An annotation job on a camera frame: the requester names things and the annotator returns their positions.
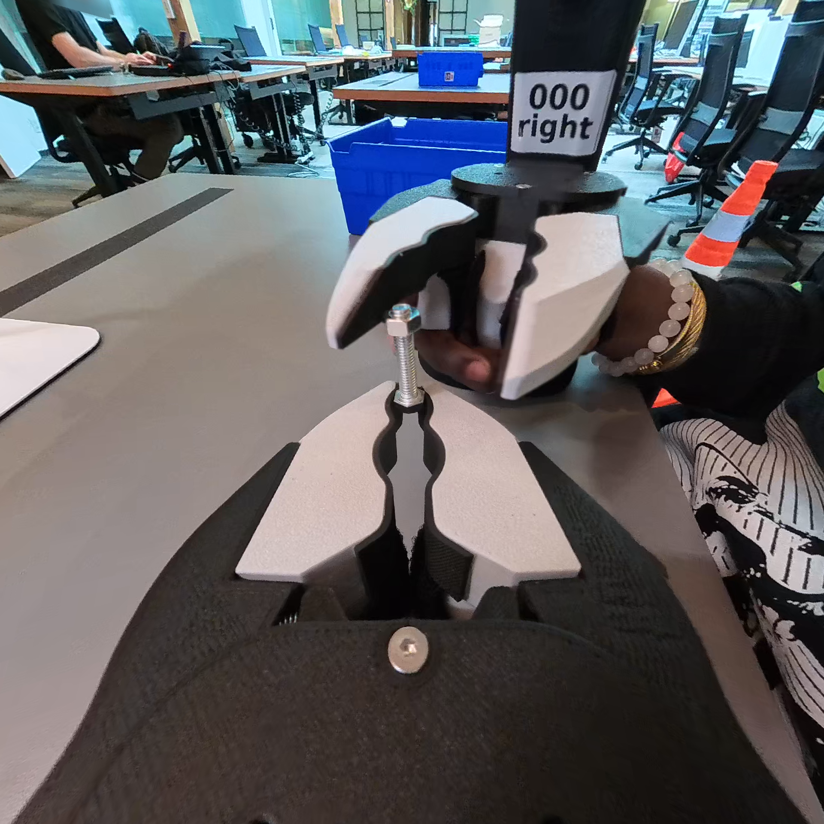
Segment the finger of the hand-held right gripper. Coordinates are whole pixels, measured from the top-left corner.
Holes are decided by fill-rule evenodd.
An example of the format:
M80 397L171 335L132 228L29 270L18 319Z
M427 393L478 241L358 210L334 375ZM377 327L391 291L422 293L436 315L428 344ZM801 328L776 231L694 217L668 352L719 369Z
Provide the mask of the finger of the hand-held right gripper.
M613 214L544 216L533 236L503 347L504 400L519 400L574 365L612 314L629 273Z
M343 349L385 321L402 299L475 257L479 213L427 197L374 222L350 252L327 307L328 345Z

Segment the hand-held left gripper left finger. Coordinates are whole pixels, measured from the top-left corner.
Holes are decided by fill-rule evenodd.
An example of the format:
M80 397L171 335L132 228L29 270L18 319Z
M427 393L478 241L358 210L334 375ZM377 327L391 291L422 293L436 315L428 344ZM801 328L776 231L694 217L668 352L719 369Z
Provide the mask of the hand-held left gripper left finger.
M376 448L397 421L387 409L395 390L378 384L300 440L236 565L239 578L325 586L344 603L367 601L358 552L391 520Z

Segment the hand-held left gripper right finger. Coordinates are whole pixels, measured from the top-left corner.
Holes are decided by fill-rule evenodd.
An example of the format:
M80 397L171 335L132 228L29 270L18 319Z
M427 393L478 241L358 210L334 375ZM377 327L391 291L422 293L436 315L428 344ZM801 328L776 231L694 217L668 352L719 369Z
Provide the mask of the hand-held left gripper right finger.
M575 579L582 570L518 439L442 386L420 418L425 492L424 564L460 609L492 588Z

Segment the thin steel bolt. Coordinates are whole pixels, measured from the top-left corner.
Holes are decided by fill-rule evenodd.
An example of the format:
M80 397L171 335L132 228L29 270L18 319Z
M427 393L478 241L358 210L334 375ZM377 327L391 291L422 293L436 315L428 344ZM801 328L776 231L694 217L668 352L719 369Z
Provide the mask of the thin steel bolt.
M425 392L419 386L417 378L418 360L415 335L399 339L392 338L392 341L399 370L394 402L403 409L415 409L424 403L425 397Z

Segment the person's right forearm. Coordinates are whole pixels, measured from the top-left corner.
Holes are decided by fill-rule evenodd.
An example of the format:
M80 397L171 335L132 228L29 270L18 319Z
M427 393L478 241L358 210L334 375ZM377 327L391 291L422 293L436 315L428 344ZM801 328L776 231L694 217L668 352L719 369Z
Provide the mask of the person's right forearm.
M822 462L822 273L793 284L695 278L706 297L697 352L636 381L647 400L658 389L676 399L652 413L656 428L709 418L761 445L767 418L783 408Z

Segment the person's right hand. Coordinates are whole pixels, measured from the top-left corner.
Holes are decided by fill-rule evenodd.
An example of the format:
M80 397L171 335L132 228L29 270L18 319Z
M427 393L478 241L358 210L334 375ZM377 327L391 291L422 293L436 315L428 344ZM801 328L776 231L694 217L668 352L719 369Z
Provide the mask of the person's right hand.
M596 351L620 362L645 348L668 319L673 287L668 277L650 265L630 270L606 329L584 346L582 354ZM495 390L502 352L473 347L448 330L420 330L415 333L418 355L435 372L488 394Z

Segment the blue plastic bin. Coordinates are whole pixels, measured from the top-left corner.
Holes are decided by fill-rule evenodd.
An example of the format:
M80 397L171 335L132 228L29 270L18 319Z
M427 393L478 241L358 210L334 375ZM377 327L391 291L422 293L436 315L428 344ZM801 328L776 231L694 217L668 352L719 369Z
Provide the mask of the blue plastic bin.
M505 162L507 134L498 121L383 118L330 139L349 233L362 235L396 194L450 180L459 167Z

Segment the small blue desk bin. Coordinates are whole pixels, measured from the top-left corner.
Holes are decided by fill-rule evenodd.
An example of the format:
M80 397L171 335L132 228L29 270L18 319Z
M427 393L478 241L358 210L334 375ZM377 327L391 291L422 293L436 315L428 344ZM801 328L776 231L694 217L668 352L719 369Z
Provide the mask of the small blue desk bin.
M478 88L485 58L482 52L468 49L422 51L417 66L420 88Z

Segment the orange white striped object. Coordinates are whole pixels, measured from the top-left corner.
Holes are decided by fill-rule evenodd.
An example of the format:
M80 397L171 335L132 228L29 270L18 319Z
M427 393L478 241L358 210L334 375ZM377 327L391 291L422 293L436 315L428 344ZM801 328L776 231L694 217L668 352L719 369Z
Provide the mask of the orange white striped object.
M778 162L764 160L751 165L741 184L726 198L681 257L680 268L714 279L720 277L751 224L778 167Z

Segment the group of office chairs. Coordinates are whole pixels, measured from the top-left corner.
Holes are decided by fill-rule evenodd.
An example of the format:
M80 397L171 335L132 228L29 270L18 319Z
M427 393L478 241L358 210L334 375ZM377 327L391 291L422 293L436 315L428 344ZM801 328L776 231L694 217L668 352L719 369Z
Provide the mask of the group of office chairs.
M742 193L744 176L756 161L773 161L778 167L760 197L765 205L757 201L757 216L743 241L761 239L797 270L802 242L794 232L803 222L798 210L822 196L822 144L795 146L822 99L822 2L798 4L769 87L744 95L718 127L732 94L732 58L742 42L742 35L730 32L712 36L702 77L675 133L675 158L699 169L698 177L667 185L645 203L690 196L695 220L666 240L676 248L683 236L707 227L702 215L708 205L730 205L733 194Z

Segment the person's printed black shirt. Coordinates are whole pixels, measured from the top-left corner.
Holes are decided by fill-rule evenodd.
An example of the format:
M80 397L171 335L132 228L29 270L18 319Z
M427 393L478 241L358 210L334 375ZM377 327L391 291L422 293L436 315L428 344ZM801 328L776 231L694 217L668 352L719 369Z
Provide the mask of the person's printed black shirt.
M763 421L662 427L676 476L798 736L822 772L822 372Z

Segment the wooden desk with black legs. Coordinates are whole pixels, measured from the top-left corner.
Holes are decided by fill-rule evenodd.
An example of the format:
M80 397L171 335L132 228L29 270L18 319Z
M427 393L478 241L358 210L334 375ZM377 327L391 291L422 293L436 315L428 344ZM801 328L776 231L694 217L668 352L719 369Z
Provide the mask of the wooden desk with black legs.
M109 197L123 190L121 176L104 160L78 113L102 102L126 104L139 121L162 115L190 112L194 135L203 150L204 163L212 174L233 175L238 169L218 122L217 104L233 99L238 88L250 93L253 102L269 105L275 125L288 135L280 99L293 91L317 96L321 75L305 62L284 64L257 61L248 72L219 71L200 76L148 77L133 73L107 73L87 77L22 77L2 80L2 96L47 114L58 123L56 138L69 141L71 153L86 168L93 182L92 195Z

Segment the white display stand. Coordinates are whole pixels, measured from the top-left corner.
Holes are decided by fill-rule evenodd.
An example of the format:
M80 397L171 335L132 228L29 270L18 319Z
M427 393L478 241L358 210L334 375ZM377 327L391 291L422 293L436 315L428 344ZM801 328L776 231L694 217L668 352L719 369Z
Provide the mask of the white display stand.
M1 320L1 417L88 356L100 343L88 326Z

